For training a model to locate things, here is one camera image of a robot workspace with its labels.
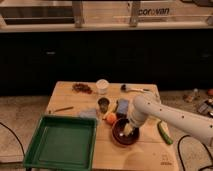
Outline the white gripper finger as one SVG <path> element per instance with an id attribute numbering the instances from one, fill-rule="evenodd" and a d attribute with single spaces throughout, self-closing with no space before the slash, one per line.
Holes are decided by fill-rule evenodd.
<path id="1" fill-rule="evenodd" d="M 124 127 L 123 133 L 125 136 L 129 136 L 133 132 L 133 127 L 127 123 Z"/>

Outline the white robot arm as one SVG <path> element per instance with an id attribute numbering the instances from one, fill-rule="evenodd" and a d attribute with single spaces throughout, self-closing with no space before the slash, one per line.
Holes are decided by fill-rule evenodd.
<path id="1" fill-rule="evenodd" d="M 148 94 L 135 96 L 132 104 L 133 110 L 127 115 L 128 123 L 124 127 L 125 135 L 140 128 L 151 115 L 213 147 L 213 119 L 163 105 L 153 95 Z"/>

